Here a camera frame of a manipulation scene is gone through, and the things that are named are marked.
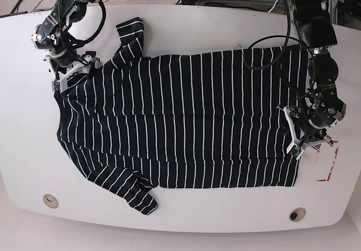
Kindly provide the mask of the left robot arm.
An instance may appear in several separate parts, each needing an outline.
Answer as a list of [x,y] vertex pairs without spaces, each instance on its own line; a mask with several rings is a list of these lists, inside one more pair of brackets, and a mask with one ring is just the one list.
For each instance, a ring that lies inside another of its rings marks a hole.
[[280,106],[291,135],[287,153],[300,159],[308,147],[333,144],[327,128],[337,125],[346,114],[346,103],[337,95],[338,66],[328,49],[337,44],[328,12],[328,0],[289,0],[299,43],[309,59],[309,88],[296,106]]

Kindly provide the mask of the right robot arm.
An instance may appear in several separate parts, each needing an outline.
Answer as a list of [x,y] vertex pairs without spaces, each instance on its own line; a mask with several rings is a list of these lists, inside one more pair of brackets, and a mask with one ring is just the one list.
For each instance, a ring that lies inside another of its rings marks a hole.
[[[72,24],[81,21],[88,3],[98,3],[102,18],[96,31],[86,40],[76,39],[69,30]],[[68,90],[68,81],[77,74],[89,74],[100,63],[95,51],[79,55],[77,50],[92,42],[101,32],[106,20],[106,9],[102,0],[57,0],[44,22],[36,27],[32,41],[39,50],[48,54],[45,60],[55,75],[52,89],[58,92]]]

